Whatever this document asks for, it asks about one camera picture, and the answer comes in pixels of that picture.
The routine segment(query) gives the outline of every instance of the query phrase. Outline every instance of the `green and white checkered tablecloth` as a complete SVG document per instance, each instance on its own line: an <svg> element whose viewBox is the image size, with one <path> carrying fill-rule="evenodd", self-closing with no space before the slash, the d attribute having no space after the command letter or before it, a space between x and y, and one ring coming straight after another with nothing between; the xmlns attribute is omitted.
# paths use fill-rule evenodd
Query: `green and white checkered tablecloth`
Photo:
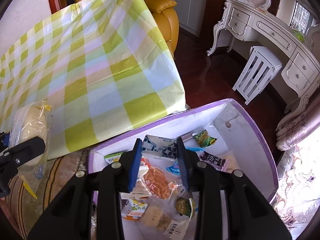
<svg viewBox="0 0 320 240"><path fill-rule="evenodd" d="M82 0L39 22L0 60L0 131L52 106L53 159L185 107L172 55L143 0Z"/></svg>

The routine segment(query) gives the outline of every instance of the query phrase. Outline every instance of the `wooden floor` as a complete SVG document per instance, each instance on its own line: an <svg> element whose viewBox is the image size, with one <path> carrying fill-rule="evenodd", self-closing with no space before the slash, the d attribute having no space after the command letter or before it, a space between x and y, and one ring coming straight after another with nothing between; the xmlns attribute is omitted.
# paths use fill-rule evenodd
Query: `wooden floor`
<svg viewBox="0 0 320 240"><path fill-rule="evenodd" d="M181 32L174 55L187 104L195 108L225 98L235 99L254 119L277 162L281 152L276 148L276 127L284 112L265 90L249 105L244 104L241 94L232 90L244 66L227 52L208 57L196 41Z"/></svg>

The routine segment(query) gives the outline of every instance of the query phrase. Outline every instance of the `slatted stool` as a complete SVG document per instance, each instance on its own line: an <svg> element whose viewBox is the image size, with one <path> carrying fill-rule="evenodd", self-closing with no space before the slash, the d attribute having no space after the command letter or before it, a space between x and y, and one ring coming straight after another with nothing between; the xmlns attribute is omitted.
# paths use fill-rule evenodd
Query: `slatted stool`
<svg viewBox="0 0 320 240"><path fill-rule="evenodd" d="M233 90L238 90L249 104L281 70L282 63L276 55L263 46L253 46L250 58Z"/></svg>

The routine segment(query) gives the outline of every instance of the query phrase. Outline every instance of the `metal screw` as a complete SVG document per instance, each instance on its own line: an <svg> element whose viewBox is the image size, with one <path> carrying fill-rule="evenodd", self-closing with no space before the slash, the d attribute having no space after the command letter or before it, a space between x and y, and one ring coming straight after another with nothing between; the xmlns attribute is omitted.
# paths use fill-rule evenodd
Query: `metal screw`
<svg viewBox="0 0 320 240"><path fill-rule="evenodd" d="M197 162L197 166L199 168L205 168L207 166L207 163L205 163L205 162Z"/></svg>
<svg viewBox="0 0 320 240"><path fill-rule="evenodd" d="M121 163L120 162L114 162L111 164L111 167L114 169L119 169L121 167Z"/></svg>
<svg viewBox="0 0 320 240"><path fill-rule="evenodd" d="M236 177L239 177L241 178L243 176L243 172L241 170L234 170L233 171L233 174L236 176Z"/></svg>
<svg viewBox="0 0 320 240"><path fill-rule="evenodd" d="M76 172L76 177L78 177L78 178L82 178L84 175L85 175L84 171L77 171Z"/></svg>

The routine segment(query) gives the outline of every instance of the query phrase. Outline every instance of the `vanity table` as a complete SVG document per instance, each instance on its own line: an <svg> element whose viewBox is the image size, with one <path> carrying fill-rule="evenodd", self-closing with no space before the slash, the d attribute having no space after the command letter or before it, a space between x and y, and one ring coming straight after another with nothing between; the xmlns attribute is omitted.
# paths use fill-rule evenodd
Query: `vanity table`
<svg viewBox="0 0 320 240"><path fill-rule="evenodd" d="M263 35L288 56L288 63L281 71L281 76L297 92L300 102L296 109L279 122L277 130L280 130L287 121L305 111L310 96L320 86L320 64L312 54L312 35L320 32L320 27L315 25L309 28L305 41L301 42L291 33L292 29L286 23L267 12L271 0L266 0L259 8L237 0L226 0L224 5L222 20L213 28L214 42L207 51L208 55L216 50L220 31L227 29L234 38L241 41L258 41L259 36Z"/></svg>

